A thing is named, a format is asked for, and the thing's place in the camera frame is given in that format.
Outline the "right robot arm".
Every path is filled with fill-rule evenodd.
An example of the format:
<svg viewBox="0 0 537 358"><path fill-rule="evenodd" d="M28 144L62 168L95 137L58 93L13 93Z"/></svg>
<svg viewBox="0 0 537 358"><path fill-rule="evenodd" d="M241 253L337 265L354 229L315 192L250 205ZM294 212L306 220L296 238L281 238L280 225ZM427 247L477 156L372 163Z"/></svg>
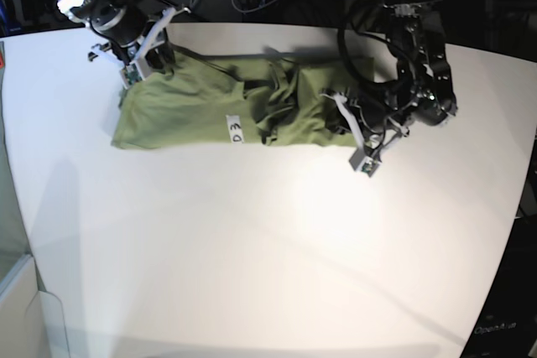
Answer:
<svg viewBox="0 0 537 358"><path fill-rule="evenodd" d="M167 28L175 17L191 12L171 0L58 0L57 8L102 40L87 59L110 60L128 84L175 62Z"/></svg>

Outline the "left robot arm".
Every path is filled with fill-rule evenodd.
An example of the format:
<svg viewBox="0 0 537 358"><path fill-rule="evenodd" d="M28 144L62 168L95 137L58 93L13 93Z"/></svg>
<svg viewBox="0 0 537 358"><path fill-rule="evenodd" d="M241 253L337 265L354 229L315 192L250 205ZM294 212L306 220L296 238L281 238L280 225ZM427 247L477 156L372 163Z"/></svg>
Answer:
<svg viewBox="0 0 537 358"><path fill-rule="evenodd" d="M357 148L354 170L372 175L382 154L404 137L414 122L437 127L457 114L446 36L436 4L441 0L357 0L336 33L341 61L357 84L345 91L325 89L346 121ZM359 72L346 40L351 29L384 44L396 59L397 77L376 82Z"/></svg>

